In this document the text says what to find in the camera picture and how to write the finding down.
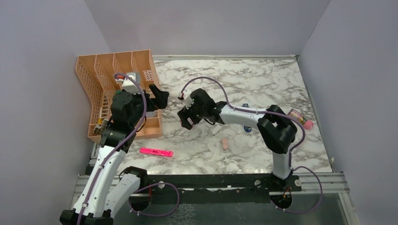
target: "marble table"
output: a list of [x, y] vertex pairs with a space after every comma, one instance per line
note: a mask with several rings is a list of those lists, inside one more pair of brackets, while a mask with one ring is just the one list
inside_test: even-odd
[[[331, 172], [315, 115], [297, 62], [291, 60], [157, 60], [156, 71], [161, 89], [170, 92], [167, 109], [162, 110], [163, 136], [135, 140], [118, 168], [144, 168], [148, 174], [222, 174], [270, 173], [272, 153], [256, 129], [250, 133], [240, 125], [223, 125], [213, 136], [214, 128], [201, 121], [192, 130], [182, 128], [177, 116], [184, 105], [177, 99], [181, 88], [192, 78], [209, 76], [225, 87], [233, 105], [248, 103], [253, 108], [275, 104], [285, 113], [297, 109], [314, 122], [306, 131], [305, 141], [293, 152], [292, 166], [304, 165], [315, 172]], [[225, 100], [220, 88], [210, 80], [197, 80], [187, 89], [203, 88], [216, 102]], [[227, 137], [229, 148], [222, 150]], [[298, 131], [298, 141], [302, 137]], [[172, 150], [174, 156], [158, 157], [139, 153], [141, 147]]]

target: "pink object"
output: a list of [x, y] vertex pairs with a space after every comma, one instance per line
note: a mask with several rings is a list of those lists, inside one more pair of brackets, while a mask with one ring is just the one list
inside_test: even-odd
[[143, 154], [149, 154], [149, 155], [173, 157], [173, 151], [163, 151], [160, 149], [141, 148], [139, 150], [139, 152], [143, 153]]
[[314, 127], [314, 123], [312, 123], [311, 120], [307, 119], [305, 116], [301, 115], [297, 110], [291, 109], [290, 112], [288, 113], [288, 116], [293, 117], [296, 119], [298, 122], [300, 122], [303, 127], [307, 130], [312, 129]]

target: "table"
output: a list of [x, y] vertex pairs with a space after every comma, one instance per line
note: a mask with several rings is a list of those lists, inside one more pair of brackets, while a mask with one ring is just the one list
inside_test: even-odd
[[[291, 108], [314, 122], [306, 131], [305, 141], [293, 151], [292, 166], [304, 165], [315, 172], [331, 172], [315, 114], [311, 106], [297, 61], [276, 60], [157, 60], [156, 71], [161, 90], [170, 92], [168, 107], [162, 110], [163, 136], [134, 140], [118, 172], [128, 166], [147, 170], [148, 174], [222, 174], [270, 173], [272, 153], [256, 129], [250, 133], [240, 125], [222, 125], [213, 136], [213, 126], [201, 121], [192, 130], [182, 128], [177, 112], [184, 103], [177, 99], [182, 87], [192, 78], [209, 76], [223, 84], [233, 105], [247, 103], [253, 108], [275, 104], [285, 113]], [[203, 88], [215, 102], [225, 100], [217, 84], [197, 80], [187, 89]], [[298, 129], [296, 142], [302, 137]], [[227, 137], [229, 148], [222, 150], [221, 139]], [[172, 150], [172, 158], [139, 153], [141, 147]]]

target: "pink marker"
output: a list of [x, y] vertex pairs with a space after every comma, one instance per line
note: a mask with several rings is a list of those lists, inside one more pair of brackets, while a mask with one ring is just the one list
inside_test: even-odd
[[160, 150], [160, 149], [141, 148], [139, 150], [139, 152], [143, 153], [143, 154], [148, 154], [148, 155], [173, 157], [173, 151], [163, 151], [163, 150]]

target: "pink lid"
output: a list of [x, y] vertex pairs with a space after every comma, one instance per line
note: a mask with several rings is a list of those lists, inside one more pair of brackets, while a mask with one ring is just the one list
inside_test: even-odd
[[312, 127], [314, 127], [314, 123], [312, 123], [311, 120], [307, 120], [307, 122], [304, 124], [304, 128], [310, 130]]

